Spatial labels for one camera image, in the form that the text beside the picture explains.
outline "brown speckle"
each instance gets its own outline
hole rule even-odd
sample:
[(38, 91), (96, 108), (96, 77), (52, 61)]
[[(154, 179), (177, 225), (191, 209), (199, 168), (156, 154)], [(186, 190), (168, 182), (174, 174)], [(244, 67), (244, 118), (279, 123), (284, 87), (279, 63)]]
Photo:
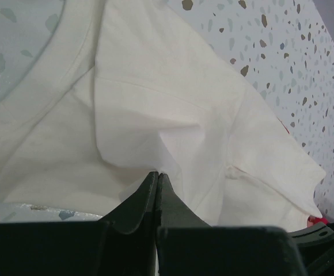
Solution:
[(264, 14), (261, 15), (261, 23), (263, 24), (264, 27), (267, 27), (267, 18)]
[(262, 39), (259, 41), (259, 44), (262, 48), (267, 46), (267, 43), (265, 43)]
[(248, 71), (249, 71), (249, 66), (247, 65), (241, 69), (240, 73), (241, 75), (246, 76)]
[(244, 0), (238, 1), (239, 5), (242, 6), (244, 9), (246, 9), (246, 3)]
[(191, 10), (193, 2), (192, 2), (192, 0), (183, 0), (182, 4), (183, 4), (183, 9), (184, 10)]

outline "white t-shirt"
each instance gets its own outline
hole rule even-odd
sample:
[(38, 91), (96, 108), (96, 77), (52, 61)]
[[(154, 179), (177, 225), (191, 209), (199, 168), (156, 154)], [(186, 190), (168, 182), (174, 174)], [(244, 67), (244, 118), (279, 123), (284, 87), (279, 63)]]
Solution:
[(163, 1), (103, 3), (67, 1), (0, 102), (1, 201), (104, 215), (158, 170), (213, 225), (294, 231), (320, 215), (324, 171), (240, 74)]

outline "speckled countertop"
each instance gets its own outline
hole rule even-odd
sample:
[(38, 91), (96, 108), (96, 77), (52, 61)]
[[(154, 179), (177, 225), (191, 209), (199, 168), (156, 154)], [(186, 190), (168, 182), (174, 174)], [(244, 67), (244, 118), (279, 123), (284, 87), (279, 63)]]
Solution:
[(253, 84), (327, 172), (314, 200), (334, 217), (334, 43), (312, 0), (165, 0)]

